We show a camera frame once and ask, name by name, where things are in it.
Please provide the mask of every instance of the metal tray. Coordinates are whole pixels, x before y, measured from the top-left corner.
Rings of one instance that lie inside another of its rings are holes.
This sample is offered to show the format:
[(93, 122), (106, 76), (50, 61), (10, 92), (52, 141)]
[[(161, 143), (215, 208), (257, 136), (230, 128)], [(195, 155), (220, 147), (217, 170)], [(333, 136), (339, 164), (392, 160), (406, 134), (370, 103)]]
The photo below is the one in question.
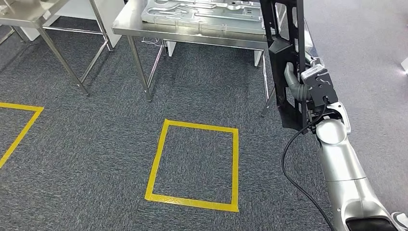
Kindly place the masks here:
[(148, 23), (265, 34), (259, 2), (236, 0), (148, 0), (141, 14)]

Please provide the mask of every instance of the yellow tape square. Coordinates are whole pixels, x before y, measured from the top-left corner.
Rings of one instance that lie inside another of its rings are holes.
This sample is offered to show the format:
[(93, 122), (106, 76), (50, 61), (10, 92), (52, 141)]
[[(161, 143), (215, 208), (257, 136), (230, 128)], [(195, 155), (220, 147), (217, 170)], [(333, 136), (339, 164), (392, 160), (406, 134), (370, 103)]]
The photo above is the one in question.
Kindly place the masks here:
[(26, 111), (33, 111), (34, 112), (33, 116), (28, 121), (28, 123), (24, 126), (23, 130), (21, 130), (20, 134), (18, 134), (17, 138), (11, 144), (9, 149), (7, 149), (6, 153), (3, 155), (3, 157), (1, 157), (1, 159), (0, 159), (0, 168), (1, 168), (1, 167), (3, 167), (4, 163), (6, 163), (7, 159), (13, 153), (13, 151), (15, 150), (17, 145), (20, 143), (20, 141), (23, 139), (23, 137), (26, 135), (26, 133), (28, 132), (30, 127), (34, 124), (34, 121), (36, 121), (39, 114), (42, 112), (42, 110), (44, 108), (43, 107), (34, 107), (34, 106), (21, 105), (21, 104), (14, 104), (14, 103), (0, 103), (0, 107), (12, 108), (12, 109), (18, 109), (18, 110), (26, 110)]
[[(232, 193), (231, 193), (231, 204), (217, 203), (209, 201), (194, 200), (181, 197), (158, 195), (153, 193), (154, 181), (156, 180), (156, 174), (159, 169), (160, 158), (162, 156), (162, 151), (166, 139), (166, 134), (169, 126), (178, 126), (186, 128), (198, 128), (204, 130), (213, 130), (221, 132), (231, 132), (232, 133)], [(152, 170), (150, 172), (149, 182), (147, 183), (146, 194), (144, 198), (148, 201), (163, 202), (175, 205), (185, 205), (198, 208), (208, 208), (216, 210), (224, 210), (230, 212), (238, 212), (238, 129), (237, 128), (227, 128), (204, 124), (194, 124), (188, 122), (179, 122), (165, 119), (163, 124), (162, 132), (160, 134), (159, 144), (157, 147), (156, 156), (153, 160)]]

